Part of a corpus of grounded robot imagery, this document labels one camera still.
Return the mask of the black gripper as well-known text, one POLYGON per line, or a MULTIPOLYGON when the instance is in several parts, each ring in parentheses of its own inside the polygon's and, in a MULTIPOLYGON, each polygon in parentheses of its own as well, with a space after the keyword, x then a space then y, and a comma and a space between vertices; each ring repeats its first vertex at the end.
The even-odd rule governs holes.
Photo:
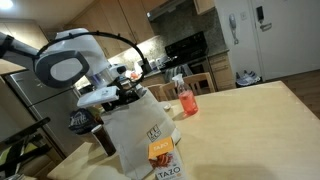
POLYGON ((111 111, 114 110, 118 106, 127 105, 129 103, 132 103, 139 99, 139 95, 136 91, 137 85, 141 82, 140 79, 138 80, 131 80, 130 78, 121 80, 119 77, 117 77, 110 86, 116 86, 118 90, 116 91, 116 94, 119 96, 118 100, 112 101, 112 102, 105 102, 102 103, 102 107, 105 111, 111 111), (122 82, 127 80, 129 82, 129 87, 125 88, 122 85, 122 82))

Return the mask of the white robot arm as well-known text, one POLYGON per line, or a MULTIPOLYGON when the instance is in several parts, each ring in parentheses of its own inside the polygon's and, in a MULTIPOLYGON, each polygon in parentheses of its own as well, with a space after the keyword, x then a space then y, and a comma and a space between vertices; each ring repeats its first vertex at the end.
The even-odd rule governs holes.
POLYGON ((111 38, 132 48, 137 47, 121 35, 75 28, 58 33, 41 49, 0 33, 0 56, 33 71, 43 84, 52 88, 67 88, 81 78, 87 78, 95 89, 80 96, 77 102, 80 108, 100 104, 111 110, 138 100, 140 96, 135 87, 141 80, 133 80, 129 88, 123 87, 120 76, 127 71, 127 67, 109 63, 96 41, 97 37, 111 38))

